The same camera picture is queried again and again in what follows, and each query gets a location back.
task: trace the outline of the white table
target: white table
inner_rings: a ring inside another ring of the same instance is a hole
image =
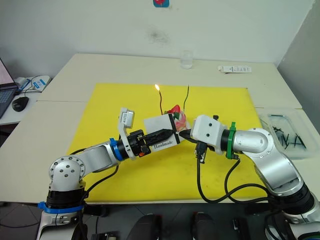
[[[25,109],[23,109],[22,111],[15,111],[12,108],[12,102],[10,103],[10,105],[8,106],[8,108],[6,109],[6,111],[4,112],[4,114],[2,115],[2,117],[0,118],[0,126],[1,125],[8,125],[8,124],[17,124],[19,123],[24,116],[26,115],[26,113],[33,107],[33,105],[36,103],[37,99],[39,98],[41,92],[27,92],[25,95],[24,94],[20,94],[17,95],[13,98],[12,102],[18,98],[21,97],[28,97],[29,101],[25,107]]]
[[[218,65],[234,64],[250,65],[252,73],[216,71]],[[297,109],[320,141],[318,132],[273,64],[197,60],[193,69],[185,70],[180,68],[178,59],[76,54],[0,148],[0,201],[46,200],[48,167],[67,152],[94,85],[101,82],[248,87],[257,111],[278,106]],[[320,161],[314,157],[295,160],[294,164],[320,199],[317,178]]]

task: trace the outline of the blue ring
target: blue ring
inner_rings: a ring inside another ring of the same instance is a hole
[[[117,146],[117,141],[114,138],[110,138],[110,146],[113,148],[116,158],[119,161],[123,161],[124,159],[121,156],[121,153]]]
[[[85,206],[80,205],[80,206],[75,206],[75,207],[69,207],[69,208],[48,208],[46,206],[46,203],[44,201],[41,201],[38,203],[38,208],[43,209],[45,213],[48,214],[68,214],[68,213],[74,213],[82,210]]]

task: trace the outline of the cable connector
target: cable connector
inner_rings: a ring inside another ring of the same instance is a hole
[[[201,164],[205,163],[206,152],[208,145],[203,141],[198,141],[195,147],[195,156],[196,159],[200,161]]]

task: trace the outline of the laptop screen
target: laptop screen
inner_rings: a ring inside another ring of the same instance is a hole
[[[0,59],[0,85],[2,84],[13,84],[14,81],[7,71],[4,63]]]

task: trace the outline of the yellow mat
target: yellow mat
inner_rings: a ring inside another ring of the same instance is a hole
[[[183,107],[186,86],[161,85],[162,109],[174,105]],[[133,128],[128,133],[143,129],[144,119],[160,115],[160,97],[154,85],[99,83],[83,113],[68,154],[109,138],[118,139],[118,116],[121,107],[135,111]],[[259,118],[246,88],[190,86],[185,104],[187,120],[192,124],[198,115],[219,115],[219,121],[228,127],[236,122],[237,130],[261,127]],[[181,144],[153,152],[136,160],[127,159],[118,173],[98,185],[89,194],[88,202],[134,202],[198,200],[195,144],[184,140]],[[235,163],[225,155],[208,150],[205,164],[201,165],[201,184],[208,198],[224,195],[224,179]],[[114,169],[91,173],[84,178],[86,189],[109,175]],[[241,155],[241,163],[230,176],[228,187],[233,189],[245,183],[262,184],[252,161]],[[233,196],[261,197],[260,189],[249,187]]]

